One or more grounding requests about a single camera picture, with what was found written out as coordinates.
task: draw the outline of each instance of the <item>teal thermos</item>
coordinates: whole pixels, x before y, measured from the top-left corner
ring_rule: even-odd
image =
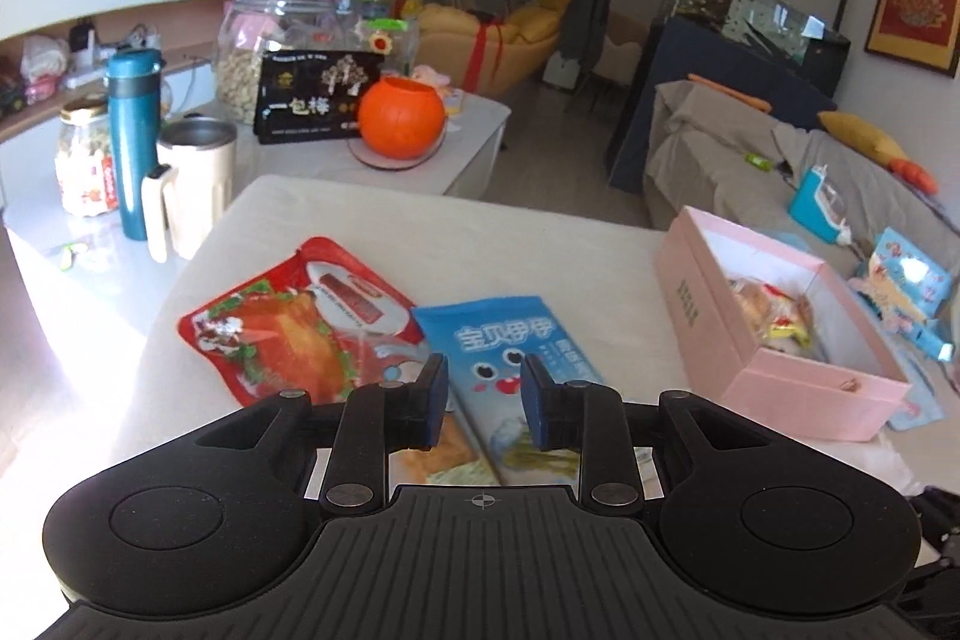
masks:
[[[163,60],[156,49],[118,52],[107,62],[110,141],[120,202],[123,233],[147,241],[141,185],[157,168],[160,133],[160,71]]]

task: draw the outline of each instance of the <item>gold jar lid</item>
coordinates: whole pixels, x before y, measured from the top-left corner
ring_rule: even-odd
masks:
[[[69,125],[88,125],[107,114],[107,94],[88,92],[82,98],[69,101],[61,109],[61,120]]]

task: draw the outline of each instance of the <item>glass jar lid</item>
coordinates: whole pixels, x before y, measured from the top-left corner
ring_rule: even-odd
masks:
[[[69,101],[61,109],[61,120],[68,125],[89,125],[107,116],[107,94],[88,92],[84,97]]]
[[[239,12],[258,12],[270,15],[311,15],[333,12],[333,0],[235,0],[234,9]]]

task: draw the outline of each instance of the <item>orange pumpkin bucket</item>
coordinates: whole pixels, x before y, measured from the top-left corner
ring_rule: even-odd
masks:
[[[375,153],[400,161],[425,155],[443,134],[443,100],[429,85],[384,77],[357,110],[360,135]]]

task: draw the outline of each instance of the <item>beige tablecloth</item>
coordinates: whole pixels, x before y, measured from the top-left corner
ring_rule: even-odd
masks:
[[[147,341],[115,458],[236,410],[176,321],[266,271],[310,237],[334,239],[416,303],[539,295],[606,382],[656,403],[686,379],[653,268],[662,234],[443,196],[276,176],[243,192],[179,277]],[[903,490],[888,445],[818,444]]]

